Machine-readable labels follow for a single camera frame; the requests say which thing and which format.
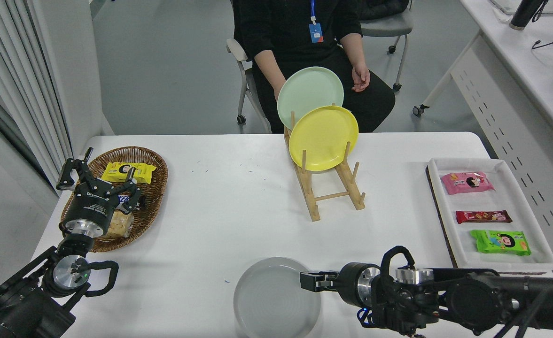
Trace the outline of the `person's left hand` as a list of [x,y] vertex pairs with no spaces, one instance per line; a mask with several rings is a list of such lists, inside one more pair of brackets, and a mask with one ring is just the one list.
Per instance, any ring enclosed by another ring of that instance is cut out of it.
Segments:
[[352,79],[352,90],[354,92],[362,92],[368,88],[370,81],[370,72],[368,66],[365,64],[364,61],[357,62],[353,65]]

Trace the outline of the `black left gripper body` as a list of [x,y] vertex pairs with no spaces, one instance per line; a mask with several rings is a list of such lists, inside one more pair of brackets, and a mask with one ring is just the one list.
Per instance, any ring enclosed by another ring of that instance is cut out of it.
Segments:
[[87,220],[97,225],[109,225],[113,212],[119,205],[119,199],[116,195],[106,195],[106,192],[91,192],[85,184],[77,186],[63,224],[67,225],[74,220]]

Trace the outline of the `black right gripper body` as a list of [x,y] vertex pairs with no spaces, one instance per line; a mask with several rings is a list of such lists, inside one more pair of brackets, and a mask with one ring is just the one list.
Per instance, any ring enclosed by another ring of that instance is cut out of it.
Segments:
[[350,262],[344,265],[336,277],[336,291],[343,302],[363,306],[364,303],[358,293],[358,278],[365,270],[365,263]]

